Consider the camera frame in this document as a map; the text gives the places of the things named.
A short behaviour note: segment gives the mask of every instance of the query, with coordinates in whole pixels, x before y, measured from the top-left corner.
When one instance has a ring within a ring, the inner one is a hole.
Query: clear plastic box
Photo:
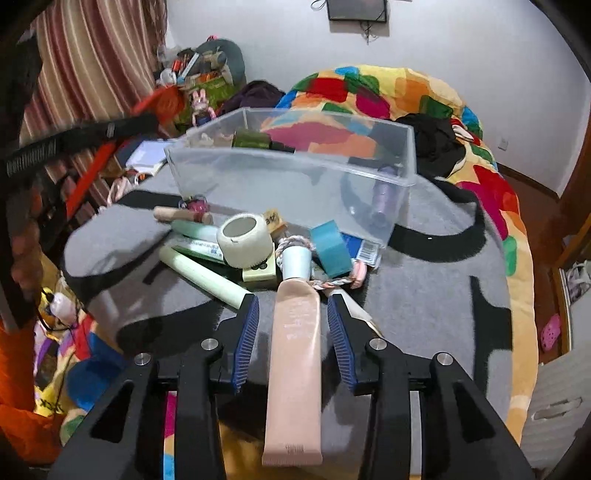
[[[334,128],[319,132],[323,125]],[[265,131],[296,152],[231,148],[239,128]],[[239,109],[188,130],[166,153],[184,198],[202,194],[230,211],[277,208],[305,228],[334,220],[381,246],[415,183],[411,127],[341,113]]]

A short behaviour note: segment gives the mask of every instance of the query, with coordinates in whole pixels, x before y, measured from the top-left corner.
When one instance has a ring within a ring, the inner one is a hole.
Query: white tape roll
[[[251,268],[273,251],[273,240],[262,215],[239,213],[226,220],[217,232],[217,244],[228,265]]]

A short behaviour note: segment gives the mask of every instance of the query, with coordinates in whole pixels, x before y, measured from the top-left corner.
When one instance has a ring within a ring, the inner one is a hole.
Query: orange cloth
[[[13,335],[0,327],[0,429],[23,460],[43,465],[53,463],[60,453],[62,416],[33,413],[34,326],[29,322]]]

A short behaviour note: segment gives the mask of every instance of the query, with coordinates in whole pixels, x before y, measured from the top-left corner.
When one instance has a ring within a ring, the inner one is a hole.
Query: pink slipper
[[[552,347],[558,340],[560,335],[560,316],[558,313],[552,315],[548,323],[544,326],[540,333],[540,343],[542,344],[542,350],[548,352],[552,350]]]

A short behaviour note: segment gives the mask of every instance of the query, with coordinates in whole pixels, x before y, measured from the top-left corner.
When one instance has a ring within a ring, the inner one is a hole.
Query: toothpaste tube
[[[203,258],[225,265],[222,250],[219,245],[204,240],[196,240],[183,235],[174,236],[167,245],[183,255]]]

